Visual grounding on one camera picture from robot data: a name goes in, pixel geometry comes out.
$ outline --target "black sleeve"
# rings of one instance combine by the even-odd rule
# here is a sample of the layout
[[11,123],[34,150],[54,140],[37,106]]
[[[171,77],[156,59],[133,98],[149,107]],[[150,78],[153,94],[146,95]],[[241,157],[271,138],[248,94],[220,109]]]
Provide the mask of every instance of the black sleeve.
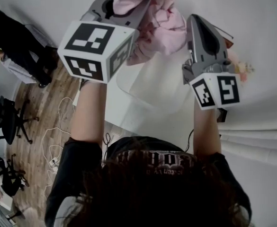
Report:
[[101,148],[97,143],[76,141],[70,138],[64,145],[53,187],[46,202],[45,224],[54,225],[56,213],[68,196],[78,196],[84,189],[83,173],[100,166]]
[[251,222],[252,209],[251,209],[249,197],[244,192],[239,182],[235,179],[224,155],[219,153],[215,153],[211,155],[210,163],[214,164],[214,166],[218,169],[220,175],[222,176],[223,181],[231,184],[234,187],[238,197],[238,204],[247,210],[249,215],[249,222]]

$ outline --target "pink cloth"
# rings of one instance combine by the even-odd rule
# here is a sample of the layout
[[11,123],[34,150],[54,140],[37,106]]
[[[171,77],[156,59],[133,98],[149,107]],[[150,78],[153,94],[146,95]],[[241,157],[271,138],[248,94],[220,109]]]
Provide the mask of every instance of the pink cloth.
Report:
[[[141,2],[142,0],[114,0],[114,13],[126,14]],[[134,54],[127,60],[128,65],[146,62],[156,52],[173,54],[187,40],[186,21],[174,7],[174,0],[151,0],[138,30],[140,36]]]

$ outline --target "black office chair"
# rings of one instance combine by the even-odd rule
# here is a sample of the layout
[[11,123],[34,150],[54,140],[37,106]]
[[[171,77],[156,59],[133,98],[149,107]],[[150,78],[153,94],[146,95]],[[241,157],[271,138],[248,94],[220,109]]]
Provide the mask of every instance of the black office chair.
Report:
[[0,136],[0,139],[5,139],[9,145],[12,144],[15,135],[21,138],[19,130],[21,129],[27,139],[27,141],[32,144],[33,141],[29,140],[24,123],[36,120],[39,121],[39,118],[32,119],[23,119],[26,109],[26,105],[30,101],[26,100],[21,108],[18,111],[15,109],[15,102],[5,99],[3,96],[0,97],[0,128],[2,130],[3,136]]

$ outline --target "dark hair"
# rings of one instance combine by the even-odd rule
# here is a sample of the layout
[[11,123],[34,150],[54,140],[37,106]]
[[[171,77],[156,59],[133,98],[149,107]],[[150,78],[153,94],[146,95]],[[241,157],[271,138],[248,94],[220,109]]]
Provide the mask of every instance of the dark hair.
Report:
[[135,151],[86,173],[83,208],[67,226],[248,226],[230,185],[216,169],[185,158],[181,175],[147,174]]

